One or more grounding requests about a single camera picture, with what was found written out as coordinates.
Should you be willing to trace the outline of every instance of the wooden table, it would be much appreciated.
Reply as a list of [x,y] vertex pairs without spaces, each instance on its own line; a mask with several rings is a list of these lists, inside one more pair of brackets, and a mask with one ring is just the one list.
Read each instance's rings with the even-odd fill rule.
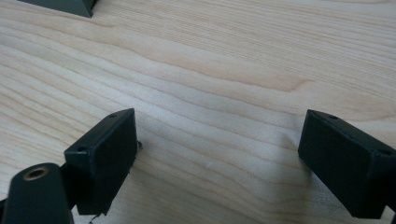
[[[93,223],[390,223],[298,159],[308,108],[396,147],[396,1],[0,1],[0,196],[109,113],[144,144]],[[88,223],[92,217],[80,217]]]

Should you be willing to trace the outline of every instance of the wood grain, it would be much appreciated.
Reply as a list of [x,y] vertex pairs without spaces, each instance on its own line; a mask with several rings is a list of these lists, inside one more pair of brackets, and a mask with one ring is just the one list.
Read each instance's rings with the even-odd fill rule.
[[[109,113],[144,144],[93,223],[390,223],[299,161],[308,108],[396,147],[396,1],[100,0],[85,19],[0,0],[0,197]],[[80,217],[88,223],[92,217]]]

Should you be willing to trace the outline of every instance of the black plastic part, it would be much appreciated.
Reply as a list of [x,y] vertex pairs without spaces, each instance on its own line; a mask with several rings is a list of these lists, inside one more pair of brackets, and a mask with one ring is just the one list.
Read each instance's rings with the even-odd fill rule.
[[38,164],[12,178],[2,223],[73,223],[58,165]]
[[69,206],[81,215],[106,214],[137,152],[134,110],[102,119],[64,152]]
[[396,151],[333,115],[308,110],[299,156],[353,217],[395,210]]
[[82,17],[92,17],[95,0],[19,0],[40,7],[47,7],[58,11],[68,12]]

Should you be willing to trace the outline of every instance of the screw hole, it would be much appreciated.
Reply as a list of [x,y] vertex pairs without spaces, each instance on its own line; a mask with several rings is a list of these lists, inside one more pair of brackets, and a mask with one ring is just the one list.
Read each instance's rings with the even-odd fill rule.
[[87,149],[88,149],[87,147],[79,147],[77,149],[77,152],[83,152],[83,151],[86,151]]
[[390,156],[392,154],[391,151],[388,151],[388,150],[385,150],[385,149],[380,149],[379,152],[384,154],[384,155],[387,155],[387,156]]
[[47,167],[38,167],[35,168],[31,171],[29,171],[28,173],[26,173],[23,176],[24,180],[30,181],[30,180],[36,180],[44,175],[46,175],[49,172],[49,169]]

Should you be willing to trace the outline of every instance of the light wood surface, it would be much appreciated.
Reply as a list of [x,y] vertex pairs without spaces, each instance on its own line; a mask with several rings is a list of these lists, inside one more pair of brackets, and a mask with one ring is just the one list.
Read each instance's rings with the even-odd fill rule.
[[[308,108],[396,147],[396,1],[99,0],[92,19],[0,0],[0,197],[134,107],[144,149],[93,223],[390,223],[299,161]],[[77,223],[81,217],[74,210]]]

